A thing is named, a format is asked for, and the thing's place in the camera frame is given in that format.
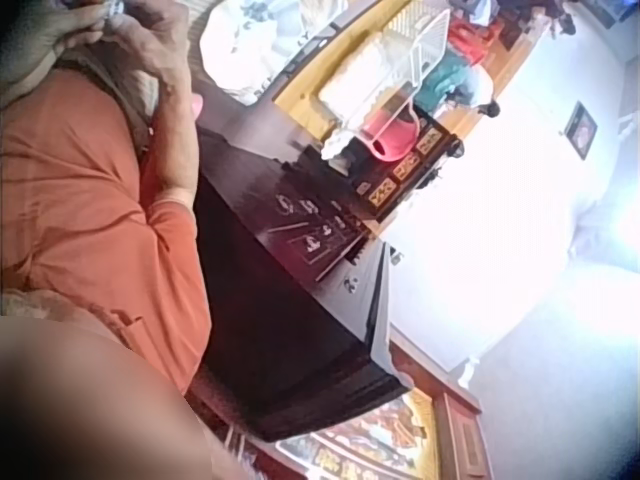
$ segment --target colorful decorative panel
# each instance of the colorful decorative panel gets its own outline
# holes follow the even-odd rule
[[[439,478],[433,404],[419,390],[327,430],[278,442],[277,448],[330,480]]]

